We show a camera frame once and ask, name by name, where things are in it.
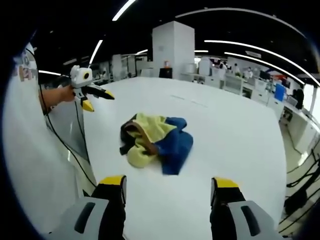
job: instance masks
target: office desk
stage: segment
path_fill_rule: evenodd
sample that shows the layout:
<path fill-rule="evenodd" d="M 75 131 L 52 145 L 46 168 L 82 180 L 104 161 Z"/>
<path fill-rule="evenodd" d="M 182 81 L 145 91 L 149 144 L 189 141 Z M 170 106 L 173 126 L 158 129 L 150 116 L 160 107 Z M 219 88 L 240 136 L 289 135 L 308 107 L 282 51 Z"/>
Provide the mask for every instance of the office desk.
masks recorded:
<path fill-rule="evenodd" d="M 136 77 L 105 86 L 115 100 L 88 96 L 84 130 L 94 176 L 127 176 L 124 233 L 130 240 L 209 240 L 211 178 L 237 182 L 278 225 L 285 200 L 284 144 L 271 109 L 191 82 Z M 134 114 L 182 117 L 194 144 L 179 175 L 159 162 L 131 166 L 119 147 L 120 127 Z"/>
<path fill-rule="evenodd" d="M 320 135 L 319 127 L 301 110 L 298 110 L 288 102 L 284 102 L 284 107 L 292 111 L 292 119 L 288 124 L 288 131 L 294 149 L 301 154 L 309 152 Z"/>

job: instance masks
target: table surface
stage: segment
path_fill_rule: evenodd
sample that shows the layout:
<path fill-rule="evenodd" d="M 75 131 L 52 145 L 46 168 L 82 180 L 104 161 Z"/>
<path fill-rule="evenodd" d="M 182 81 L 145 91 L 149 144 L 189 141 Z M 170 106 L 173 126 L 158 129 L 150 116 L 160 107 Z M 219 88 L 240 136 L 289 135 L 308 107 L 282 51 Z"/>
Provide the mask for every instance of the table surface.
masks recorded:
<path fill-rule="evenodd" d="M 130 240 L 212 238 L 211 178 L 234 180 L 278 225 L 286 190 L 286 157 L 272 109 L 245 97 L 192 82 L 136 77 L 104 86 L 115 100 L 88 96 L 87 150 L 97 181 L 127 176 L 124 233 Z M 194 138 L 179 175 L 159 162 L 131 166 L 119 147 L 120 127 L 134 114 L 182 117 Z"/>

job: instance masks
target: human arm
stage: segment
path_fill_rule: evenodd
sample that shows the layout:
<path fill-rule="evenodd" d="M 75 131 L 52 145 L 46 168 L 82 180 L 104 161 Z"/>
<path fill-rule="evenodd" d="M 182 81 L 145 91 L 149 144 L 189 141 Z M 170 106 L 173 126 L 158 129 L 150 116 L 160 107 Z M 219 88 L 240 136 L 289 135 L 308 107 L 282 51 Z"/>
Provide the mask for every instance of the human arm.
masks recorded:
<path fill-rule="evenodd" d="M 74 91 L 71 85 L 55 89 L 43 89 L 42 94 L 39 91 L 39 101 L 43 111 L 47 111 L 50 107 L 62 102 L 71 102 L 74 99 Z"/>

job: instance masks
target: white cabinet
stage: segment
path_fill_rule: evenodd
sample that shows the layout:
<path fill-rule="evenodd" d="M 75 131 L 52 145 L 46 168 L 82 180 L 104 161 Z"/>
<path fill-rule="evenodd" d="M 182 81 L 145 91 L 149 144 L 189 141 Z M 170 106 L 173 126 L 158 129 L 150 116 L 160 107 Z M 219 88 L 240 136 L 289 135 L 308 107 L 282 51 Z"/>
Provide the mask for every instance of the white cabinet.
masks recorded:
<path fill-rule="evenodd" d="M 282 112 L 284 111 L 284 103 L 273 97 L 270 97 L 266 106 L 273 109 L 275 116 L 279 121 L 282 116 Z"/>
<path fill-rule="evenodd" d="M 309 146 L 315 138 L 316 133 L 317 131 L 315 130 L 315 128 L 308 123 L 303 131 L 302 136 L 300 137 L 294 148 L 300 153 L 304 153 L 307 150 L 310 150 Z"/>
<path fill-rule="evenodd" d="M 251 100 L 266 106 L 268 104 L 269 96 L 266 92 L 252 90 Z"/>
<path fill-rule="evenodd" d="M 310 119 L 306 121 L 295 113 L 293 113 L 292 119 L 288 124 L 288 131 L 294 148 L 301 154 L 313 147 L 312 143 L 317 137 L 316 135 L 318 135 L 314 123 Z"/>

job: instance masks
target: black ceiling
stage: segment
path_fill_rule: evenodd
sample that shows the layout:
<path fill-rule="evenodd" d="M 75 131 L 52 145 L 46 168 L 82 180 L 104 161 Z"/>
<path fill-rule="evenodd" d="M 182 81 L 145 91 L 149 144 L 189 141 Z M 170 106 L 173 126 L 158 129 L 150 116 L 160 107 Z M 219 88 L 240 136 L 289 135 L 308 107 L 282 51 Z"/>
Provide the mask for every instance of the black ceiling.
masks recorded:
<path fill-rule="evenodd" d="M 113 54 L 133 54 L 152 49 L 152 29 L 170 21 L 178 21 L 195 29 L 195 48 L 209 50 L 210 55 L 224 52 L 245 55 L 245 51 L 262 54 L 266 62 L 292 74 L 302 72 L 291 64 L 265 52 L 204 40 L 226 40 L 276 52 L 297 63 L 310 73 L 317 64 L 308 41 L 320 43 L 319 17 L 315 2 L 306 4 L 272 3 L 270 1 L 212 0 L 137 0 L 118 21 L 112 18 L 127 0 L 101 1 L 88 8 L 51 9 L 42 16 L 31 43 L 37 47 L 35 56 L 39 70 L 68 73 L 64 62 L 73 58 L 91 57 L 99 40 L 103 40 L 94 63 L 109 60 Z M 238 11 L 208 11 L 179 18 L 175 16 L 204 8 L 242 8 L 259 11 L 286 21 L 308 39 L 276 20 Z"/>

